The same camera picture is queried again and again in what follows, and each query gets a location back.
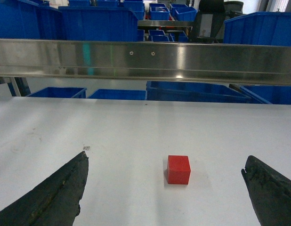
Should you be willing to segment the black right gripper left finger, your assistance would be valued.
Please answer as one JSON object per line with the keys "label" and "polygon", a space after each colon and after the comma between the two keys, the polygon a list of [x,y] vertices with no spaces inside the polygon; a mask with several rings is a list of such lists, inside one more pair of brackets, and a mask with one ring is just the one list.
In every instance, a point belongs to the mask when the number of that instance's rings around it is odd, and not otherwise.
{"label": "black right gripper left finger", "polygon": [[0,226],[71,226],[80,214],[89,171],[85,152],[0,211]]}

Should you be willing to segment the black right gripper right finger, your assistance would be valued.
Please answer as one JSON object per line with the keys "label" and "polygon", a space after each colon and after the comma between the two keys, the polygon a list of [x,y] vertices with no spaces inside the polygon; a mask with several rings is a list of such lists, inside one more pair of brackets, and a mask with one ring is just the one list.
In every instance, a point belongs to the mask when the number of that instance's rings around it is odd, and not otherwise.
{"label": "black right gripper right finger", "polygon": [[262,226],[291,226],[291,180],[253,155],[241,170]]}

